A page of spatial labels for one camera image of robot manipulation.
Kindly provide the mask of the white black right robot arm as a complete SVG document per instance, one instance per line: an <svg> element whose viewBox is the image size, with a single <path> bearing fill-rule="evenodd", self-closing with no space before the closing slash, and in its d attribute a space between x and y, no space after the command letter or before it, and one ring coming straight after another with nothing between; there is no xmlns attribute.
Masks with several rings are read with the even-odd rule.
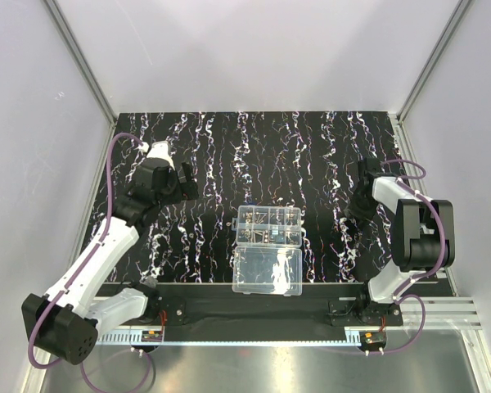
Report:
<svg viewBox="0 0 491 393"><path fill-rule="evenodd" d="M358 183L345 209L358 228L369 224L377 208L392 215L391 260L363 284L349 311L362 324L377 324L392 314L405 291L455 260L453 204L412 189L404 178L383 170L385 162L358 162Z"/></svg>

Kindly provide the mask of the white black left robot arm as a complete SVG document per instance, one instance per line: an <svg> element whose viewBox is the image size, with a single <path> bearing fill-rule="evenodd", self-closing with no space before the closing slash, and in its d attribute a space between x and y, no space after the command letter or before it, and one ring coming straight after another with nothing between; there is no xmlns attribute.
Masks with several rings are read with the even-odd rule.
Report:
<svg viewBox="0 0 491 393"><path fill-rule="evenodd" d="M39 348L69 364L82 363L97 338L130 320L150 323L160 315L160 293L133 283L101 302L94 297L111 270L154 224L165 206L199 196L191 166L177 171L164 158L146 158L124 193L112 199L108 215L92 241L64 276L43 295L30 294L21 306L35 368Z"/></svg>

